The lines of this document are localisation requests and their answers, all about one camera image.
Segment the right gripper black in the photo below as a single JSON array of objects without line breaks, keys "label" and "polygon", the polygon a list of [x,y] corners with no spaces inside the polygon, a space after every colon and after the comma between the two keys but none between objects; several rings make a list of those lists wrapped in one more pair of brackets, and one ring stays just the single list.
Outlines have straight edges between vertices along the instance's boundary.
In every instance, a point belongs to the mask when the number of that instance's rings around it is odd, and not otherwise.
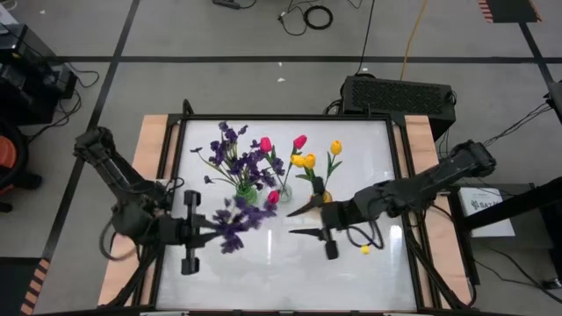
[{"label": "right gripper black", "polygon": [[[320,241],[324,241],[326,256],[329,260],[337,259],[339,256],[337,242],[334,240],[331,233],[332,230],[345,230],[349,241],[357,248],[368,248],[369,246],[372,246],[373,238],[358,227],[353,226],[353,224],[367,221],[367,218],[360,213],[357,206],[351,200],[343,202],[325,202],[324,193],[326,190],[323,184],[323,179],[317,176],[313,179],[312,184],[314,196],[311,196],[310,201],[307,204],[303,205],[298,210],[291,212],[290,216],[299,216],[303,213],[309,212],[313,208],[318,207],[320,209],[321,228],[295,229],[291,230],[290,233],[310,235]],[[353,241],[350,237],[349,230],[356,230],[364,236],[367,242],[365,244],[359,244]]]}]

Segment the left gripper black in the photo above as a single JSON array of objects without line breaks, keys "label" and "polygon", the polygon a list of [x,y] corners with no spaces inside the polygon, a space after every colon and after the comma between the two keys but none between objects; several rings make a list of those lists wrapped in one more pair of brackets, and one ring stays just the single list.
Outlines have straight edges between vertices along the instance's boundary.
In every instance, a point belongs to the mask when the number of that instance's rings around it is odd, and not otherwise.
[{"label": "left gripper black", "polygon": [[197,214],[201,204],[201,194],[195,190],[184,192],[184,205],[187,217],[172,218],[161,216],[159,219],[160,241],[163,245],[180,245],[185,248],[185,258],[181,261],[181,274],[192,275],[199,272],[199,259],[195,255],[197,248],[216,237],[219,233],[200,234],[200,228],[217,229],[219,225],[206,219],[205,215]]}]

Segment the amber glass vase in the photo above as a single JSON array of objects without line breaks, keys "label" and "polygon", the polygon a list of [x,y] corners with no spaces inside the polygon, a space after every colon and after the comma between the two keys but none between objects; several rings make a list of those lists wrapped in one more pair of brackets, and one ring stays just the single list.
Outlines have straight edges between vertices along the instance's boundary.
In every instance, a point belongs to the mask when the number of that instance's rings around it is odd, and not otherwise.
[{"label": "amber glass vase", "polygon": [[333,201],[332,195],[328,190],[323,192],[315,191],[311,196],[309,201],[313,205],[322,205],[326,203],[331,203]]}]

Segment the purple artificial flower bunch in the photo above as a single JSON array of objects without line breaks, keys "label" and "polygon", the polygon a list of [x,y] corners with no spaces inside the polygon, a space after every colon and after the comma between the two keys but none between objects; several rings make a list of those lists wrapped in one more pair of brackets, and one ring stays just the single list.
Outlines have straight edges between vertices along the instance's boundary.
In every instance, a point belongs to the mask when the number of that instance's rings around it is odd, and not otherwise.
[{"label": "purple artificial flower bunch", "polygon": [[244,247],[240,233],[259,229],[265,219],[277,216],[277,205],[271,205],[267,198],[262,207],[247,205],[245,199],[234,197],[224,200],[225,207],[213,215],[216,231],[223,237],[220,244],[222,254],[232,254]]},{"label": "purple artificial flower bunch", "polygon": [[276,187],[277,177],[259,149],[260,140],[252,140],[247,151],[239,150],[239,139],[247,132],[249,126],[235,129],[226,121],[220,121],[218,127],[220,138],[210,142],[212,154],[208,158],[201,154],[202,147],[190,150],[220,174],[220,177],[205,176],[204,182],[210,184],[221,181],[235,189],[238,184],[253,184],[257,191],[265,187]]}]

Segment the green glass vase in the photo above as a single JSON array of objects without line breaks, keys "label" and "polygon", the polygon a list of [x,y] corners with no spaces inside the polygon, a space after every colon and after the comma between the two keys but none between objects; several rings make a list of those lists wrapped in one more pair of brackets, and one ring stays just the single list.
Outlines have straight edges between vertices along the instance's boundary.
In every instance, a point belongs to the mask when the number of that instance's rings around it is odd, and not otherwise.
[{"label": "green glass vase", "polygon": [[257,189],[253,184],[238,184],[235,196],[244,198],[247,205],[254,205],[257,202]]}]

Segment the light wooden side board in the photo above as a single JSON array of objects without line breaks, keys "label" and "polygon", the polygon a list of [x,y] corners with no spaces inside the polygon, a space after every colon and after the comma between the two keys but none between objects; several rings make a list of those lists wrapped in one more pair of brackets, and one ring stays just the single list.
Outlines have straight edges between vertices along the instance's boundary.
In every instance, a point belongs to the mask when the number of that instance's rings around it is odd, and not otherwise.
[{"label": "light wooden side board", "polygon": [[[438,163],[427,117],[406,116],[405,125],[394,125],[393,131],[402,177],[420,173]],[[471,286],[466,278],[455,226],[449,215],[448,199],[437,197],[426,213],[427,241],[436,270],[459,300],[467,304],[472,299]]]},{"label": "light wooden side board", "polygon": [[[179,126],[168,126],[169,115],[147,115],[142,121],[139,139],[133,157],[133,167],[147,179],[170,179],[174,154],[176,152]],[[125,255],[135,250],[133,242],[125,236],[116,234],[111,242],[112,255]],[[138,305],[148,305],[153,292],[155,265],[148,268],[142,286],[139,284],[136,294],[140,294]],[[103,285],[98,298],[98,305],[105,305],[113,300],[126,285],[139,266],[136,255],[121,262],[107,263]]]}]

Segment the black computer case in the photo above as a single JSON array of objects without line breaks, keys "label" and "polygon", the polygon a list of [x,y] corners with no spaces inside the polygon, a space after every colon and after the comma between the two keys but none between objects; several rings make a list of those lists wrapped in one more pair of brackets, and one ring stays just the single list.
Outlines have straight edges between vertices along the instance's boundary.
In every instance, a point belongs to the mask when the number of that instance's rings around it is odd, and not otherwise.
[{"label": "black computer case", "polygon": [[429,119],[433,139],[439,139],[456,121],[456,92],[436,83],[378,79],[374,75],[348,76],[340,88],[340,114],[402,114]]}]

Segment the black metal stand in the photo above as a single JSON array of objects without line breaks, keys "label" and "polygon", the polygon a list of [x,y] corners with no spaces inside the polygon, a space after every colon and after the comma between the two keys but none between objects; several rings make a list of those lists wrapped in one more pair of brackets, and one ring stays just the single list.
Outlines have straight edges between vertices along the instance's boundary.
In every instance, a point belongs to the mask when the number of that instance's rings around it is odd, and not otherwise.
[{"label": "black metal stand", "polygon": [[[525,117],[516,121],[512,126],[493,136],[483,143],[484,147],[489,147],[500,138],[510,135],[530,122],[540,114],[547,111],[555,111],[558,120],[562,124],[562,79],[558,82],[547,83],[548,93],[544,95],[545,101],[536,109],[529,112]],[[556,210],[561,212],[562,218],[562,176],[550,182],[535,187],[522,194],[512,195],[511,198],[502,200],[500,203],[480,208],[473,215],[464,216],[460,212],[453,212],[453,219],[458,225],[461,236],[461,253],[465,258],[468,277],[472,284],[479,284],[479,276],[476,268],[476,259],[473,256],[472,246],[468,240],[471,231],[484,226],[489,226],[503,220],[511,219],[525,212],[534,209],[546,211]]]}]

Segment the black mat striped edge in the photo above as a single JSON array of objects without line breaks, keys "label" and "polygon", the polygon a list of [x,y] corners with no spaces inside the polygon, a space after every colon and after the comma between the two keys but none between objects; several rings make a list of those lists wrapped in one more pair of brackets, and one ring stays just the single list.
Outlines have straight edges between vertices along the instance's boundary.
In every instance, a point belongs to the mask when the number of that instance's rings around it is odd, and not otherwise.
[{"label": "black mat striped edge", "polygon": [[0,257],[0,316],[32,316],[50,262]]},{"label": "black mat striped edge", "polygon": [[488,23],[540,23],[542,17],[532,0],[478,0]]}]

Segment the orange and black vacuum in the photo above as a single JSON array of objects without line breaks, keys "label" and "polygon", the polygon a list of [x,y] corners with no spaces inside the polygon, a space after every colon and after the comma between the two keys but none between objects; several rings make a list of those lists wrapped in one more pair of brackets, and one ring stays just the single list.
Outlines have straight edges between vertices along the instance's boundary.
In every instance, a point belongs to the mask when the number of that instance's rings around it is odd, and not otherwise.
[{"label": "orange and black vacuum", "polygon": [[36,190],[43,178],[29,172],[28,139],[18,127],[0,118],[0,197],[13,189]]}]

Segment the black equipment rack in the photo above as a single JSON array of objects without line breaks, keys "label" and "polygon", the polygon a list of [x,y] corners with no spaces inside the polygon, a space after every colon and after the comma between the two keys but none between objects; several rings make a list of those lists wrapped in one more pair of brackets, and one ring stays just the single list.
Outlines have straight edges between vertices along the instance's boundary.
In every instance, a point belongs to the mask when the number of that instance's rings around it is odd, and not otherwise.
[{"label": "black equipment rack", "polygon": [[27,25],[0,23],[0,119],[17,126],[53,121],[74,94],[77,76]]}]

